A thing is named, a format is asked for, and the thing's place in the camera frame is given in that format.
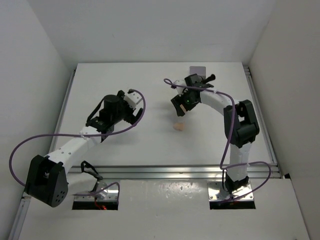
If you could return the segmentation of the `black round makeup brush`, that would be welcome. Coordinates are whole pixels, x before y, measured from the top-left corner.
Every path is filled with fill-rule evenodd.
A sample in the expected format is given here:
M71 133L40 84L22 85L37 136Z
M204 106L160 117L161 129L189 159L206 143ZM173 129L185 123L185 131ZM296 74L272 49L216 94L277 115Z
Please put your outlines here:
M204 79L202 82L204 84L208 84L211 81L214 81L216 79L216 76L214 74L211 74L209 77L207 77L206 79Z

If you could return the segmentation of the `beige makeup sponge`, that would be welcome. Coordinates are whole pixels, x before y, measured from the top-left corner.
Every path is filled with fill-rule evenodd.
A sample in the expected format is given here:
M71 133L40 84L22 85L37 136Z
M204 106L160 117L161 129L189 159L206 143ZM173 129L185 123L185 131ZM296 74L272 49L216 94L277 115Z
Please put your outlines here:
M185 124L183 122L176 122L173 124L173 129L182 132L185 129Z
M186 109L184 108L183 105L180 105L180 108L182 109L183 113L186 113Z

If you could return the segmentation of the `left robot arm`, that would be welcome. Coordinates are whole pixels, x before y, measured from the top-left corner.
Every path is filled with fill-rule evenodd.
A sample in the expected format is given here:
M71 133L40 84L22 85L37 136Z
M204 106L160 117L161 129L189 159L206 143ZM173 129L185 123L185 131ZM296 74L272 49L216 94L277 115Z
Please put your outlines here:
M122 90L102 98L89 114L78 134L46 156L36 155L30 162L24 192L54 208L66 198L71 180L67 174L89 149L116 135L115 125L127 122L133 128L142 119L145 107L137 110L145 97L137 90Z

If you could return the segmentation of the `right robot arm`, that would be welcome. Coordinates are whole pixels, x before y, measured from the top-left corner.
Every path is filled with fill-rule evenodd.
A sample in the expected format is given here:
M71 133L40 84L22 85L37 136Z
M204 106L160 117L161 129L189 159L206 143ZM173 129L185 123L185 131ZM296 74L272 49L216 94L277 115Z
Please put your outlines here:
M164 82L177 91L171 99L176 114L183 117L197 105L211 107L223 116L224 133L227 139L222 158L229 155L229 165L221 167L223 190L232 194L249 182L247 165L252 143L260 132L260 127L250 100L238 101L229 94L218 91L211 84L214 74L207 78L194 73L183 80Z

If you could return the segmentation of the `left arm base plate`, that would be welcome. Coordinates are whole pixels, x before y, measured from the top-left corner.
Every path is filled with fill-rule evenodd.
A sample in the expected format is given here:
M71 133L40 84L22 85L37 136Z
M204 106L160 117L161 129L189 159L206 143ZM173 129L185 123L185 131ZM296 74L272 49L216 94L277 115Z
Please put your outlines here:
M114 182L104 182L101 181L96 184L96 186L91 191L81 192L74 194L76 197L80 198L96 198L98 200L107 201L118 201L120 196L120 183L118 181Z

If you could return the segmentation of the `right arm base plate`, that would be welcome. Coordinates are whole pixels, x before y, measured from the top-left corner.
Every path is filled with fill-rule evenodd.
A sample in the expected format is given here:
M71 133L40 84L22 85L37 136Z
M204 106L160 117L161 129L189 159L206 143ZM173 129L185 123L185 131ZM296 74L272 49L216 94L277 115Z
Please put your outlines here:
M221 181L208 181L208 198L210 202L222 202L231 199L234 201L253 201L254 194L252 185L249 182L247 185L234 190L231 194L222 187Z

